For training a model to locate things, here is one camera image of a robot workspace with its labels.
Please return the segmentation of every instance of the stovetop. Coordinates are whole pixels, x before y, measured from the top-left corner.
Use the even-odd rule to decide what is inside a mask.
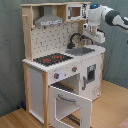
[[[36,59],[34,59],[34,62],[48,67],[48,66],[51,66],[51,65],[54,65],[54,64],[64,62],[66,60],[70,60],[70,59],[73,59],[73,57],[63,55],[61,53],[54,53],[54,54],[51,54],[51,55],[36,58]]]

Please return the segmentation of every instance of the microwave door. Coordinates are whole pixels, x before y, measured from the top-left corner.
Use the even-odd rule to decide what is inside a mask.
[[[68,19],[77,20],[81,18],[82,10],[81,7],[68,7]]]

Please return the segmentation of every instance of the sink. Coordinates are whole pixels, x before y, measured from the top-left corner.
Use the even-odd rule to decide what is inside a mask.
[[[68,49],[65,51],[65,53],[74,55],[74,56],[82,56],[91,52],[95,52],[95,50],[85,47],[79,47],[74,49]]]

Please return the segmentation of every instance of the pegboard backsplash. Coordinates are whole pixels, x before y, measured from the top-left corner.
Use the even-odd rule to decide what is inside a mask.
[[[70,37],[78,32],[78,27],[78,22],[72,22],[33,28],[31,32],[33,59],[66,50]],[[73,38],[73,43],[78,46],[78,36]]]

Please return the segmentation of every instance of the microwave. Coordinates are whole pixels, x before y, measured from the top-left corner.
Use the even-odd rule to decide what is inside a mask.
[[[67,21],[81,20],[88,18],[88,9],[90,4],[72,4],[67,5]]]

